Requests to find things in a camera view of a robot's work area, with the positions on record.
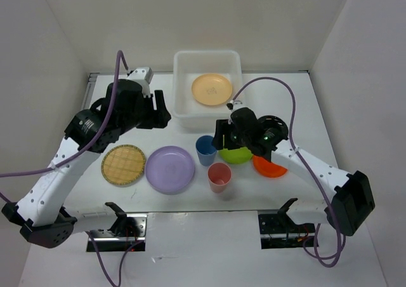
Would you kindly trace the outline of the blue plastic cup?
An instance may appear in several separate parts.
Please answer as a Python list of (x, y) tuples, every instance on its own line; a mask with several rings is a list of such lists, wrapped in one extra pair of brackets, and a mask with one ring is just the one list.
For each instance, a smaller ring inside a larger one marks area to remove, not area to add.
[(214, 163), (217, 149), (213, 146), (212, 141), (211, 135), (204, 135), (199, 137), (195, 143), (199, 162), (203, 166), (210, 166)]

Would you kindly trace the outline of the beige plastic plate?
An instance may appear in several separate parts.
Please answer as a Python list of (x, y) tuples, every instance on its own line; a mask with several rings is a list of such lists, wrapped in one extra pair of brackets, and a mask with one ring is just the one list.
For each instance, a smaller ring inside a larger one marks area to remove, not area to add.
[(226, 103), (233, 92), (231, 82), (219, 74), (203, 74), (192, 83), (192, 95), (198, 103), (217, 106)]

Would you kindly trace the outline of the pink plastic cup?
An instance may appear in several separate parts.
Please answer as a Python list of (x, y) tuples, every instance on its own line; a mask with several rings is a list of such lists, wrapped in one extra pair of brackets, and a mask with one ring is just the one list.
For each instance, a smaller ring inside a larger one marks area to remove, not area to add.
[(213, 163), (207, 171), (209, 186), (214, 193), (223, 192), (232, 179), (231, 168), (225, 163)]

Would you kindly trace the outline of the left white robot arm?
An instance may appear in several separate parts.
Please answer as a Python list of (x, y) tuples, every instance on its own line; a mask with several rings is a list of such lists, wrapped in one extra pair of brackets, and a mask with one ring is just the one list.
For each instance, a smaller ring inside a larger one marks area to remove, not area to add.
[(88, 215), (70, 214), (63, 204), (109, 144), (133, 128), (163, 129), (170, 119), (162, 90), (147, 95), (138, 81), (117, 80), (108, 86), (104, 98), (74, 116), (39, 180), (21, 200), (7, 202), (2, 214), (20, 226), (27, 242), (44, 248), (55, 248), (77, 232), (105, 229), (112, 236), (121, 235), (129, 218), (115, 203), (107, 202)]

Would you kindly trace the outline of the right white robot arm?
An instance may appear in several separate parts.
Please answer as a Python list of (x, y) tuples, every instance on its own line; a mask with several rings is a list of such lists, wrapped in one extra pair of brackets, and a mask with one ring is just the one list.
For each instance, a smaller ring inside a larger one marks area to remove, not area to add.
[(279, 117), (256, 117), (251, 109), (242, 107), (228, 119), (216, 121), (212, 145), (218, 150), (246, 147), (316, 187), (327, 200), (323, 219), (342, 235), (353, 236), (375, 208), (367, 175), (327, 164), (295, 146), (288, 135), (288, 127)]

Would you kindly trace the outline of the clear plastic bin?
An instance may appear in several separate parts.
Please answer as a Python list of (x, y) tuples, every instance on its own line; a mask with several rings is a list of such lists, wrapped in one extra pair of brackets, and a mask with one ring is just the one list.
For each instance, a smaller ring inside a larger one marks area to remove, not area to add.
[(226, 104), (242, 87), (240, 56), (233, 50), (183, 50), (174, 55), (171, 114), (196, 132), (212, 132), (230, 115)]

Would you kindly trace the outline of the black plastic plate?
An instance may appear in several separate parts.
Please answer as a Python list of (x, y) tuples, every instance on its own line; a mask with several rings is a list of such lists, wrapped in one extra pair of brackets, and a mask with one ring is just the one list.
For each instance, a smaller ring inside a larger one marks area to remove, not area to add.
[(262, 116), (258, 119), (262, 127), (269, 133), (282, 137), (287, 140), (289, 129), (286, 123), (277, 116)]

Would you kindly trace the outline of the green plastic plate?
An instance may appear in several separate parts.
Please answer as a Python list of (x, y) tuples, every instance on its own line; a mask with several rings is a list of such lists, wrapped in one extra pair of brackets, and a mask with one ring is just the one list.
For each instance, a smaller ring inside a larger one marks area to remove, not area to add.
[(252, 153), (247, 147), (238, 149), (222, 149), (218, 151), (220, 157), (230, 164), (243, 164), (251, 160)]

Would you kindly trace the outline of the orange plastic plate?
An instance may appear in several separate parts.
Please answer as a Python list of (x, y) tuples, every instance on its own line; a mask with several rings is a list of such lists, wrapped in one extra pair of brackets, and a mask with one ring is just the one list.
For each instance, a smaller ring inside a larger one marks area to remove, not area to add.
[(284, 176), (288, 170), (282, 166), (267, 161), (266, 159), (253, 156), (252, 163), (255, 170), (262, 176), (267, 178), (279, 178)]

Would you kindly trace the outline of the purple plastic plate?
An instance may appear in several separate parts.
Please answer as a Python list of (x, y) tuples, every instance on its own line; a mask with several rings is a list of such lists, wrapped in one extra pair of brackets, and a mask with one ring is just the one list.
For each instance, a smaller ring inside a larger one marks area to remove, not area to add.
[(168, 145), (150, 155), (145, 164), (145, 176), (150, 186), (162, 194), (183, 192), (193, 179), (195, 162), (185, 149)]

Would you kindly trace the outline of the round bamboo tray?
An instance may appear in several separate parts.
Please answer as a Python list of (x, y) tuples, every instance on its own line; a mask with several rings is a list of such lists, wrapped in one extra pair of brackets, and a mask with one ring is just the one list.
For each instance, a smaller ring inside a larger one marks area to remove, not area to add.
[(101, 174), (110, 184), (127, 187), (142, 177), (146, 156), (135, 145), (119, 145), (109, 150), (101, 162)]

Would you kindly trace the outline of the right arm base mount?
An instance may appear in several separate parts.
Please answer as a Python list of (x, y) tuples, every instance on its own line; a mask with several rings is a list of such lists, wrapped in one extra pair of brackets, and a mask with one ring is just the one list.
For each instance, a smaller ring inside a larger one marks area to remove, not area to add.
[(313, 246), (315, 225), (297, 225), (287, 216), (287, 211), (297, 200), (292, 198), (279, 209), (258, 212), (262, 250)]

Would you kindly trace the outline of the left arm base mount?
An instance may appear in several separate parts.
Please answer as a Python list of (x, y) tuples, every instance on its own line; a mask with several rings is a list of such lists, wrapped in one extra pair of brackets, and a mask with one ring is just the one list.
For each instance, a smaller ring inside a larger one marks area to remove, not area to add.
[(105, 203), (114, 212), (115, 222), (107, 229), (91, 230), (90, 234), (100, 252), (145, 251), (147, 213), (125, 213), (113, 202)]

